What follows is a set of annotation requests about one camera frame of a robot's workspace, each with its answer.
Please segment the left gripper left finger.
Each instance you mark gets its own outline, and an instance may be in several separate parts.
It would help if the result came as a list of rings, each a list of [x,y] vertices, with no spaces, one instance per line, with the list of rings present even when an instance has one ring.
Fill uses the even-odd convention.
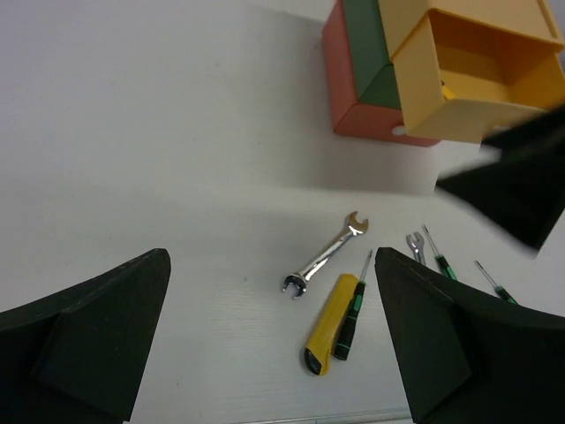
[[[2,312],[1,421],[129,421],[170,274],[156,248]]]

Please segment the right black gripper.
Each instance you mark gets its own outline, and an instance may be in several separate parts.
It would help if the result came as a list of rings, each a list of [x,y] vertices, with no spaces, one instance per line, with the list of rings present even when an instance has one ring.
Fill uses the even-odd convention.
[[[441,177],[436,187],[539,251],[564,210],[564,106],[491,135],[483,144],[498,149],[500,158]]]

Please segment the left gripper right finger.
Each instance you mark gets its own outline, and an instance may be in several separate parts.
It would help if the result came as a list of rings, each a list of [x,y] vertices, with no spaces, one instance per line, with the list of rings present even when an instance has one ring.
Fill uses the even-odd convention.
[[[375,272],[416,423],[562,423],[564,320],[444,277],[390,247]]]

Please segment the green black screwdriver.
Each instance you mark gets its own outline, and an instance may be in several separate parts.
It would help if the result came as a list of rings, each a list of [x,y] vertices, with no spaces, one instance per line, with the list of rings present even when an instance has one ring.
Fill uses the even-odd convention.
[[[349,357],[351,345],[356,332],[358,315],[360,313],[363,299],[365,295],[366,282],[365,277],[373,257],[373,250],[369,252],[365,259],[364,266],[359,275],[358,283],[356,285],[350,304],[343,317],[343,322],[339,330],[339,334],[335,341],[333,356],[337,360],[346,361]]]
[[[500,299],[507,301],[510,304],[517,305],[516,299],[500,284],[497,284],[494,279],[488,274],[485,268],[479,261],[474,261],[475,265],[478,267],[482,275],[486,278],[489,284],[493,287],[494,292]]]
[[[457,276],[455,271],[452,269],[452,267],[450,266],[449,262],[447,261],[447,259],[445,258],[445,256],[439,251],[438,247],[435,245],[432,235],[430,234],[429,230],[427,229],[427,227],[423,224],[422,225],[423,231],[428,239],[428,242],[430,244],[430,247],[432,248],[433,251],[433,257],[436,261],[436,264],[439,268],[439,271],[442,273],[442,275],[449,277],[453,280],[457,280]]]

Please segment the large yellow utility knife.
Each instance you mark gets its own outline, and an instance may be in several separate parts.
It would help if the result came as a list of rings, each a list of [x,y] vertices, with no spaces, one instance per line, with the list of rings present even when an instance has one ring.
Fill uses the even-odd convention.
[[[330,368],[335,337],[357,284],[356,276],[341,274],[321,310],[304,349],[305,365],[314,375],[323,376]]]

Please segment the green drawer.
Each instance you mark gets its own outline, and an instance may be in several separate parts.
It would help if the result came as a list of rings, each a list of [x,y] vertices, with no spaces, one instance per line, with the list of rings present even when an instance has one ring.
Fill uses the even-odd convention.
[[[400,110],[394,66],[389,59],[377,1],[343,1],[346,32],[358,99]]]

